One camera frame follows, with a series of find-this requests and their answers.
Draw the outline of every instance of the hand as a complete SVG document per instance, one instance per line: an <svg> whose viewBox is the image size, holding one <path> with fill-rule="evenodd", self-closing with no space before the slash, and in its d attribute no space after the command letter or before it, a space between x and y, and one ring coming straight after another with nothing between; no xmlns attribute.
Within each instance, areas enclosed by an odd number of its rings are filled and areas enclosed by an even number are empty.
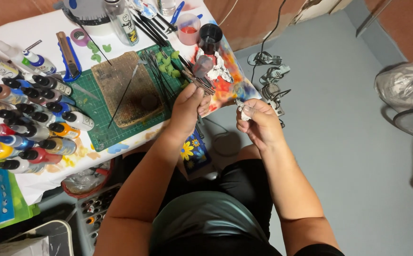
<svg viewBox="0 0 413 256"><path fill-rule="evenodd" d="M208 113L211 96L204 96L204 90L190 83L173 104L172 117L166 131L183 142L196 127L197 116Z"/></svg>
<svg viewBox="0 0 413 256"><path fill-rule="evenodd" d="M283 129L271 106L261 100L250 99L244 102L243 112L251 120L241 120L241 112L237 109L237 129L247 133L260 151L276 148L284 140Z"/></svg>

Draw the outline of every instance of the black cup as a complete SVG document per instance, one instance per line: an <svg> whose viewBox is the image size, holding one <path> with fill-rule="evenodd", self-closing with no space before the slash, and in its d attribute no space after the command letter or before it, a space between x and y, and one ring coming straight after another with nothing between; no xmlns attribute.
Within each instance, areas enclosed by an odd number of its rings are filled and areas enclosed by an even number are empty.
<svg viewBox="0 0 413 256"><path fill-rule="evenodd" d="M218 25L207 23L199 30L199 47L206 55L213 55L219 50L222 39L222 30Z"/></svg>

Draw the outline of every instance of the table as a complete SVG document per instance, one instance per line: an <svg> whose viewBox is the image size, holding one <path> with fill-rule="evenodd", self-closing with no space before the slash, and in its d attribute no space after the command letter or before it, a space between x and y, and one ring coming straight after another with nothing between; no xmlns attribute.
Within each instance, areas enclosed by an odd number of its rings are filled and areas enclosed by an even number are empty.
<svg viewBox="0 0 413 256"><path fill-rule="evenodd" d="M216 24L202 0L188 0L186 2L187 4L183 8L181 14L203 14L203 18L201 19L202 25L206 23ZM62 54L58 48L58 40L55 34L64 31L66 35L69 35L71 31L76 28L78 28L78 25L69 21L64 16L63 12L58 10L1 26L0 40L20 49L27 48L39 39L42 40L42 43L33 48L32 51L49 59L57 69L61 71L64 70L64 64L62 63ZM137 31L140 41L133 47L123 45L114 34L107 37L92 36L92 38L100 47L102 44L111 44L112 51L106 53L106 56L108 59L112 59L122 55L124 52L132 50L137 51L154 44L143 32L138 29ZM198 49L197 45L185 46L181 44L176 33L170 33L168 39L173 48L181 52L181 55L188 59L193 59ZM83 70L88 70L97 64L96 61L90 59L90 49L75 44L73 44L73 48L79 58ZM260 98L257 90L249 80L245 78L225 37L222 39L220 53L224 59L225 66L229 69L234 78L234 83L229 84L224 81L215 83L216 93L212 98L209 113L223 106L233 104L233 98L235 97L239 97L242 100ZM8 60L7 56L1 52L0 58ZM63 160L60 163L56 165L48 165L43 172L36 174L16 174L16 181L25 201L28 205L37 203L40 201L44 191L60 186L61 181L67 176L112 159L146 143L157 136L165 123L167 123L167 121L125 139L101 152L96 152L92 148L87 132L82 132L80 137L75 140L77 151L73 155L63 156Z"/></svg>

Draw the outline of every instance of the green cutting mat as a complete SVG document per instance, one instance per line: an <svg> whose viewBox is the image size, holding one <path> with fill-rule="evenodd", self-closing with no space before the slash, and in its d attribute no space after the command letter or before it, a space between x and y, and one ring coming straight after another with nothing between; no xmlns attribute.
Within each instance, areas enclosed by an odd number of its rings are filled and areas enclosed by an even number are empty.
<svg viewBox="0 0 413 256"><path fill-rule="evenodd" d="M159 47L157 45L153 45L143 50L153 50L155 53L157 53L159 51L158 48ZM171 47L170 43L169 46L163 47L163 50L169 56L172 52L175 51ZM182 67L179 59L174 59L173 61L177 64L178 67ZM89 117L91 117L95 122L94 128L88 132L88 135L90 136L91 143L93 144L93 147L97 152L102 151L110 146L113 146L118 142L121 142L129 137L132 137L170 118L171 113L167 109L167 104L165 104L164 97L162 96L162 92L159 89L159 82L157 79L154 78L150 67L148 65L145 65L145 67L148 73L150 74L150 77L153 80L153 83L156 86L159 95L161 96L164 111L157 115L148 117L141 123L136 123L124 129L119 128L115 124L115 122L112 122L110 128L107 129L107 126L109 125L109 122L112 119L112 115L109 113L106 102L104 101L104 97L102 96L101 90L99 89L99 86L97 85L96 80L94 79L91 69L83 71L82 75L77 80L68 83L70 85L72 85L73 83L77 83L78 85L80 85L80 87L91 92L93 95L99 98L99 100L97 100L84 94L78 89L73 88L74 93L72 94L72 97L76 100L76 106L80 108ZM129 72L131 73L134 68L135 67L129 67ZM166 78L172 90L175 92L175 95L178 95L181 91L180 79L172 78L167 73L163 73L163 75ZM117 91L117 94L121 95L122 93L124 93L124 91Z"/></svg>

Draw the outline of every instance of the red paint bottle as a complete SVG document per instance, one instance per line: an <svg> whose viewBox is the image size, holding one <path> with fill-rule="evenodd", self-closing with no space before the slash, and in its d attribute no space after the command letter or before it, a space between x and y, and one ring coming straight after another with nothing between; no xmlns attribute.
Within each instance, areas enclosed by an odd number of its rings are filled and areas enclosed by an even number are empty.
<svg viewBox="0 0 413 256"><path fill-rule="evenodd" d="M47 153L44 148L39 147L25 150L19 153L19 156L31 164L47 163L48 165L57 164L63 158L62 155Z"/></svg>

